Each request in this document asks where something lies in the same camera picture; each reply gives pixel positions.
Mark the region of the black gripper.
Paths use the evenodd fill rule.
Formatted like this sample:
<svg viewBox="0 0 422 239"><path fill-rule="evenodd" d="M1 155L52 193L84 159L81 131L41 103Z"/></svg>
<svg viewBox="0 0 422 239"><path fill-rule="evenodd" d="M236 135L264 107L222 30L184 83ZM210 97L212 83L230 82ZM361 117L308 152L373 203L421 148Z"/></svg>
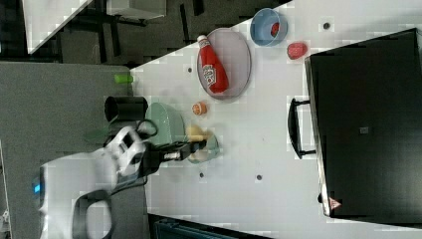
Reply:
<svg viewBox="0 0 422 239"><path fill-rule="evenodd" d="M206 140L192 141L191 143L175 142L163 145L154 145L147 142L140 164L140 175L147 176L156 172L162 162L184 160L191 152L203 149L206 144Z"/></svg>

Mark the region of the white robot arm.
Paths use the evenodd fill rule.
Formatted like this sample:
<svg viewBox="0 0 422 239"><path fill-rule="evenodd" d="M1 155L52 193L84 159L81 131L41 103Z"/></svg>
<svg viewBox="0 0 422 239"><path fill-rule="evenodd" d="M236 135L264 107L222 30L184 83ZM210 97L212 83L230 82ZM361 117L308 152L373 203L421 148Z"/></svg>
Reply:
<svg viewBox="0 0 422 239"><path fill-rule="evenodd" d="M156 145L151 135L123 127L105 146L51 160L33 184L40 211L40 239L112 239L111 198L159 169L203 149L207 137Z"/></svg>

